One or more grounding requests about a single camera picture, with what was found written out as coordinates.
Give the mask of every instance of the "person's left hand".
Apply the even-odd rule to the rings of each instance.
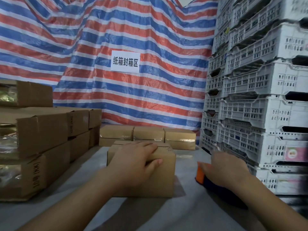
[[[163,163],[162,159],[155,159],[146,165],[147,158],[156,148],[157,145],[151,142],[125,144],[118,149],[107,168],[114,178],[120,180],[123,187],[140,185]]]

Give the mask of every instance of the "sign with chinese characters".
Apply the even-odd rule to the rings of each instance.
[[[140,53],[112,50],[111,71],[139,73]]]

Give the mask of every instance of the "pink label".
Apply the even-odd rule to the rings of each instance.
[[[285,159],[289,161],[308,162],[308,153],[306,147],[287,147]]]

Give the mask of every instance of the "table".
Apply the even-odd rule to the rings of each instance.
[[[94,147],[50,187],[24,203],[0,203],[0,230],[25,224],[85,183],[106,166],[108,147]],[[175,150],[175,195],[164,198],[112,198],[96,214],[86,231],[265,230],[247,210],[232,207],[195,182],[197,161],[210,163],[201,148]]]

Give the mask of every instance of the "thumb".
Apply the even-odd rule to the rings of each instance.
[[[211,164],[198,162],[198,166],[202,169],[203,173],[206,175],[211,170]]]
[[[145,168],[145,177],[149,179],[155,169],[157,169],[163,163],[163,159],[155,159]]]

